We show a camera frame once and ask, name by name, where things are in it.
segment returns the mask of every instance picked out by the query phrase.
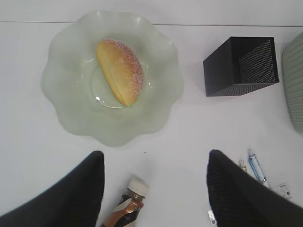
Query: glass plate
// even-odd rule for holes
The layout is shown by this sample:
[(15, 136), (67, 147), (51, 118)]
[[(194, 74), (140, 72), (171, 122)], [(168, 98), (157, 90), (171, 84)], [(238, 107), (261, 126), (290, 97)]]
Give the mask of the glass plate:
[[(144, 85), (133, 106), (114, 98), (96, 60), (97, 43), (104, 38), (127, 44), (142, 65)], [(42, 90), (67, 132), (116, 147), (158, 131), (183, 91), (183, 80), (175, 45), (151, 22), (132, 13), (95, 11), (53, 38)]]

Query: brown bottle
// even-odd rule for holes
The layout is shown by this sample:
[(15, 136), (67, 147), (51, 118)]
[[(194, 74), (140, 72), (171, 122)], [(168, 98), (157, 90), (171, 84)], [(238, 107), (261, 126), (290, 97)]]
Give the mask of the brown bottle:
[(144, 206), (149, 187), (141, 180), (133, 178), (127, 191), (122, 195), (119, 205), (101, 227), (135, 227), (135, 221)]

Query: white bottle cap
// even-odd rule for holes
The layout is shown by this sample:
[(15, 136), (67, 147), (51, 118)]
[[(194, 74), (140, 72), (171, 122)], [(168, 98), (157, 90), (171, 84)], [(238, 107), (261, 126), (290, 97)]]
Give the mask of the white bottle cap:
[(138, 195), (145, 197), (150, 188), (142, 180), (139, 180), (138, 178), (133, 178), (129, 183), (128, 189), (132, 190)]

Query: pastry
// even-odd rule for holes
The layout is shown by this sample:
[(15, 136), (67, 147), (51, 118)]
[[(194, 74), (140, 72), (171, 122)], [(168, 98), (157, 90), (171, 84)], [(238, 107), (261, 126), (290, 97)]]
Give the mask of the pastry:
[(134, 52), (124, 43), (103, 39), (96, 48), (97, 60), (116, 99), (132, 105), (143, 86), (143, 70)]

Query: blue pen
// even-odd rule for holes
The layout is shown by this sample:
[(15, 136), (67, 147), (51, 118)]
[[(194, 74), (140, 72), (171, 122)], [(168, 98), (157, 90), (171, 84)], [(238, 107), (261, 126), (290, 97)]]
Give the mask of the blue pen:
[(248, 162), (252, 168), (252, 171), (256, 176), (256, 179), (265, 187), (270, 188), (267, 178), (263, 173), (263, 170), (260, 166), (256, 154), (254, 154), (251, 149), (248, 149), (247, 152), (248, 152)]

